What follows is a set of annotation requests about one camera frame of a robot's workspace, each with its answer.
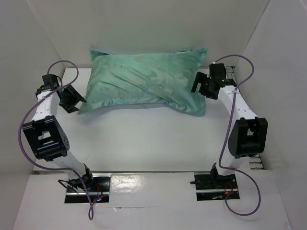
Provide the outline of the light blue pillowcase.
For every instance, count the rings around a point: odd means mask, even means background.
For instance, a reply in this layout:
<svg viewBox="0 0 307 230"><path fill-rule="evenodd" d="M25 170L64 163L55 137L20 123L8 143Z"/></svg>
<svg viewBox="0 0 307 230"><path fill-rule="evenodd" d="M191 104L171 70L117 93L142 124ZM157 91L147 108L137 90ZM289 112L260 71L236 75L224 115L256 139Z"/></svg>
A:
<svg viewBox="0 0 307 230"><path fill-rule="evenodd" d="M165 103L204 116L205 98L191 89L207 49L172 53L114 55L90 49L92 69L79 114L123 104Z"/></svg>

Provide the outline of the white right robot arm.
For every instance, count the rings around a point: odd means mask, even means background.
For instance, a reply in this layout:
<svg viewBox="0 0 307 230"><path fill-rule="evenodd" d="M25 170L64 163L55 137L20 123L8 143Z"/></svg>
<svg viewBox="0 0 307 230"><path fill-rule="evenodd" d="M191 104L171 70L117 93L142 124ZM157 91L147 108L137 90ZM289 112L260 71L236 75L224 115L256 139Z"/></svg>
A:
<svg viewBox="0 0 307 230"><path fill-rule="evenodd" d="M268 122L249 108L235 81L227 78L222 63L212 63L208 75L197 72L191 92L220 100L230 114L222 153L213 166L215 173L209 177L211 186L219 188L247 158L264 151Z"/></svg>

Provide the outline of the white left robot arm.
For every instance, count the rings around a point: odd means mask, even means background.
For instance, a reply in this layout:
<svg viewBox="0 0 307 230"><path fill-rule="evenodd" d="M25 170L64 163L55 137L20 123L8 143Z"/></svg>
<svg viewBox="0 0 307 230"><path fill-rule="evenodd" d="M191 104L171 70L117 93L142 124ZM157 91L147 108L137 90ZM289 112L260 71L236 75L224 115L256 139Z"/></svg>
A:
<svg viewBox="0 0 307 230"><path fill-rule="evenodd" d="M90 191L94 187L93 175L70 152L69 139L56 119L59 106L70 114L78 111L77 103L86 100L71 85L61 89L61 79L57 75L47 74L42 79L44 84L35 94L40 104L31 121L22 125L24 135L38 160L61 168L72 187Z"/></svg>

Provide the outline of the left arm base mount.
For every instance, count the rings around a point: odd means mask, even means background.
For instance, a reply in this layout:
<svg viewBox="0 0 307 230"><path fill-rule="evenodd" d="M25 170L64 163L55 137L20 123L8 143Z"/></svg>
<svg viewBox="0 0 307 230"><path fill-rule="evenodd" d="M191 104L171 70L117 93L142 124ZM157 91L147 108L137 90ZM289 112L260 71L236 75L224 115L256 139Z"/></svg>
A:
<svg viewBox="0 0 307 230"><path fill-rule="evenodd" d="M81 187L73 187L68 180L58 180L58 183L66 189L65 204L87 203L87 195ZM94 204L108 203L111 184L110 174L94 174L93 183L87 188L91 202Z"/></svg>

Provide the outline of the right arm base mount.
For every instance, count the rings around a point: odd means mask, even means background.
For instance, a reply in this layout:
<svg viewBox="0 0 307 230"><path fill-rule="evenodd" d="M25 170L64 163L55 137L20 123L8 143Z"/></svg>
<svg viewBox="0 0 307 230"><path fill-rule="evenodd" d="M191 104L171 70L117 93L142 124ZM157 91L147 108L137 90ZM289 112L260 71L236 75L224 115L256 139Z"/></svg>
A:
<svg viewBox="0 0 307 230"><path fill-rule="evenodd" d="M217 201L240 199L238 185L234 174L219 176L213 173L195 173L190 182L195 186L197 201Z"/></svg>

